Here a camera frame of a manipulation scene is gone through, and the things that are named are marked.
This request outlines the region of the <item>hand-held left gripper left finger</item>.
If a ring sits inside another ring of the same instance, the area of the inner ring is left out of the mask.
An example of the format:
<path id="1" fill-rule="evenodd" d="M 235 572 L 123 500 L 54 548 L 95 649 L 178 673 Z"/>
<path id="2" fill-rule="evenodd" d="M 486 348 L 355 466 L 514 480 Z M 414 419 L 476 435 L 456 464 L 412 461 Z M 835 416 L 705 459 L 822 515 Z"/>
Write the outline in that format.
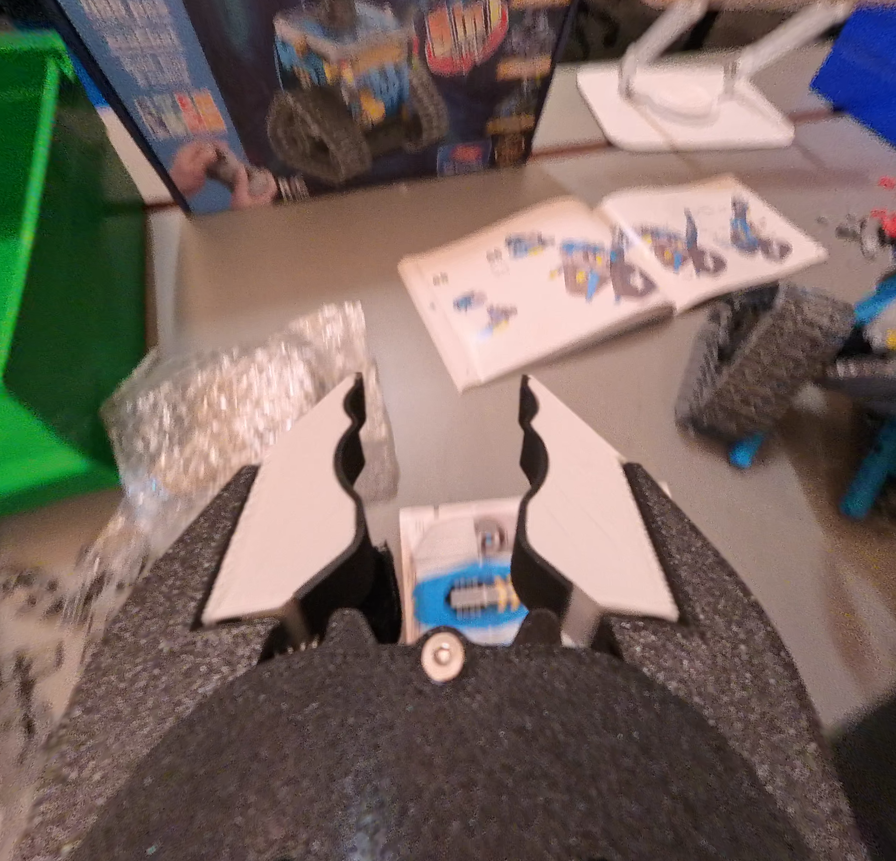
<path id="1" fill-rule="evenodd" d="M 275 620 L 294 645 L 356 609 L 382 635 L 382 553 L 355 485 L 365 458 L 364 379 L 342 379 L 274 441 L 198 612 L 213 629 Z"/>

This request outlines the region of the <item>bubble wrap bag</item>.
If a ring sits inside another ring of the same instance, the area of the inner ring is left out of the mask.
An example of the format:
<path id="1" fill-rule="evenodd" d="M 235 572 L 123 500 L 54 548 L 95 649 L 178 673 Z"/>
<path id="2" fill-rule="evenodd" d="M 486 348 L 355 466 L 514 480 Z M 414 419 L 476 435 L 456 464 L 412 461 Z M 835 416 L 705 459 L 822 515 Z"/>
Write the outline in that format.
<path id="1" fill-rule="evenodd" d="M 85 658 L 152 561 L 151 537 L 127 500 L 67 572 L 2 557 L 2 765 L 39 753 Z"/>
<path id="2" fill-rule="evenodd" d="M 357 491 L 384 502 L 399 466 L 360 302 L 327 304 L 263 340 L 162 359 L 152 351 L 106 400 L 122 502 L 91 551 L 92 572 L 120 597 L 247 465 L 258 465 L 343 379 L 362 374 L 365 465 Z"/>

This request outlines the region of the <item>pile of loose building bricks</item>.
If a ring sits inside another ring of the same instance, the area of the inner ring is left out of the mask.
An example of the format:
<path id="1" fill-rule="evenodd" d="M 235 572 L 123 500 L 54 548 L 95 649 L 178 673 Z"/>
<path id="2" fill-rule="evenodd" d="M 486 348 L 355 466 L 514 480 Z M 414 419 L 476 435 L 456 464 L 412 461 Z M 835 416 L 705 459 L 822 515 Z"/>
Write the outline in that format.
<path id="1" fill-rule="evenodd" d="M 816 215 L 815 224 L 823 231 L 820 239 L 820 260 L 831 256 L 832 242 L 854 247 L 866 261 L 873 262 L 884 254 L 889 261 L 894 260 L 895 247 L 895 178 L 894 175 L 881 176 L 876 189 L 884 194 L 878 204 L 846 209 L 840 215 L 824 211 Z"/>

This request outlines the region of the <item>green storage bin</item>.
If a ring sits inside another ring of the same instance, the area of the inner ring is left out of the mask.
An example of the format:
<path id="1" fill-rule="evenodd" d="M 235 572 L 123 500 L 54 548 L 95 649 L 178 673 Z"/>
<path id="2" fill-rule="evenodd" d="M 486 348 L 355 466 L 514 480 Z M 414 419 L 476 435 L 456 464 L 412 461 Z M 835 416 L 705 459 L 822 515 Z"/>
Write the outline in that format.
<path id="1" fill-rule="evenodd" d="M 118 485 L 99 410 L 146 349 L 145 231 L 62 39 L 2 31 L 3 516 Z"/>

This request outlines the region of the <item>white instruction booklet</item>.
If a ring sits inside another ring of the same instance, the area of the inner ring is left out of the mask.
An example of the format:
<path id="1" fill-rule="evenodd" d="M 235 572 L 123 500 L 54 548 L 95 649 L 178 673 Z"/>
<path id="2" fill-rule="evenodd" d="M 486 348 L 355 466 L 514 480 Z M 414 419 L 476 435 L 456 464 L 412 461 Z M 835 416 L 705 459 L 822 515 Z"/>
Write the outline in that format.
<path id="1" fill-rule="evenodd" d="M 459 392 L 824 262 L 732 175 L 529 207 L 404 257 L 400 279 Z"/>

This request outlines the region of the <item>grey desk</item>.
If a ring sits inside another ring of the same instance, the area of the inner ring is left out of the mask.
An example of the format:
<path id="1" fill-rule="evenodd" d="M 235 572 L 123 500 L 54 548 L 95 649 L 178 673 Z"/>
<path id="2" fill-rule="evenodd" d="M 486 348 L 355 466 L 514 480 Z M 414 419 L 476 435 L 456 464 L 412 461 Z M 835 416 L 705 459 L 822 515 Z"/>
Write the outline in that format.
<path id="1" fill-rule="evenodd" d="M 808 91 L 826 48 L 799 50 L 757 80 L 796 125 L 784 150 L 634 155 L 610 148 L 559 67 L 528 165 L 445 181 L 387 185 L 304 205 L 185 219 L 111 113 L 140 192 L 154 277 L 149 335 L 163 353 L 267 337 L 321 304 L 358 300 L 379 367 L 399 463 L 396 499 L 367 514 L 398 547 L 398 509 L 521 493 L 518 379 L 459 394 L 397 273 L 442 244 L 557 195 L 589 205 L 644 185 L 732 174 L 828 249 L 801 281 L 854 302 L 888 261 L 867 259 L 836 228 L 893 205 L 894 149 Z M 823 725 L 856 718 L 894 690 L 894 535 L 838 515 L 857 456 L 842 396 L 810 388 L 764 456 L 737 472 L 714 444 L 675 426 L 673 407 L 701 315 L 662 322 L 533 371 L 671 496 L 763 603 Z"/>

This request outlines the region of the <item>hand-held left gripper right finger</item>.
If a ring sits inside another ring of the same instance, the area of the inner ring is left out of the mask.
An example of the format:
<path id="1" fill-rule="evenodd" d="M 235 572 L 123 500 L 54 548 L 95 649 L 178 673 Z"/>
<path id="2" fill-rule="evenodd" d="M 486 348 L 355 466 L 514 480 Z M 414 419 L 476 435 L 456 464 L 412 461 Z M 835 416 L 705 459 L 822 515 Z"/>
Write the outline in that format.
<path id="1" fill-rule="evenodd" d="M 527 488 L 511 581 L 522 604 L 552 613 L 566 643 L 583 648 L 612 618 L 679 623 L 624 456 L 531 375 L 518 422 Z"/>

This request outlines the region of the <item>blue grey building-block toy robot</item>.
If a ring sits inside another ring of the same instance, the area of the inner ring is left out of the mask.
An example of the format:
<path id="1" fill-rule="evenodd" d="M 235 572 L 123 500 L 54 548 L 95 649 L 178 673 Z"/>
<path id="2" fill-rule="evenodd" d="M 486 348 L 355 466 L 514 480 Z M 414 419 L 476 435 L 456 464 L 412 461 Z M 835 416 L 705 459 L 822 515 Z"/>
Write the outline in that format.
<path id="1" fill-rule="evenodd" d="M 788 282 L 723 298 L 693 343 L 676 423 L 723 442 L 743 470 L 807 385 L 852 398 L 879 426 L 840 510 L 866 519 L 894 488 L 894 299 L 894 270 L 854 306 Z"/>

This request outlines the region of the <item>dark blue robot kit box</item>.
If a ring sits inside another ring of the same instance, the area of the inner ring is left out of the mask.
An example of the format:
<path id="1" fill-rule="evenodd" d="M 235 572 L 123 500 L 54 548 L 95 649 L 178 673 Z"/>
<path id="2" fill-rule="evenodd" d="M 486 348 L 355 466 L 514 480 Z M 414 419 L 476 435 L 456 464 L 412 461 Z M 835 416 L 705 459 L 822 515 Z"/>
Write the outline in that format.
<path id="1" fill-rule="evenodd" d="M 577 0 L 42 0 L 187 212 L 520 165 Z"/>

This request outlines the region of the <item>blue storage bin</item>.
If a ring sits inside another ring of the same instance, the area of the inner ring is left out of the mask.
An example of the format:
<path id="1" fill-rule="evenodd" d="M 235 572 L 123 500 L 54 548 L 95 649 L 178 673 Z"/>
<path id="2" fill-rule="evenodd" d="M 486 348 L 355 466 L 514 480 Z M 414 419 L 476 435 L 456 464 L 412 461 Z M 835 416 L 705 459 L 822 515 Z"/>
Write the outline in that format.
<path id="1" fill-rule="evenodd" d="M 812 78 L 811 90 L 846 113 L 892 119 L 895 113 L 895 5 L 857 9 Z"/>

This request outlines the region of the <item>blue sticker sheet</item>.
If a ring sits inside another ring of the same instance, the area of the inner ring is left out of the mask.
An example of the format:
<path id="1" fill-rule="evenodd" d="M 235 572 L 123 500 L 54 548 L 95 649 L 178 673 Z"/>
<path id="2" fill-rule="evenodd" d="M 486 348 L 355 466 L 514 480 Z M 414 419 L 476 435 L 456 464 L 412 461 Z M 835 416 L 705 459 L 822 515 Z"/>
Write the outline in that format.
<path id="1" fill-rule="evenodd" d="M 528 609 L 511 581 L 520 497 L 399 512 L 410 642 L 441 627 L 474 643 L 508 644 Z"/>

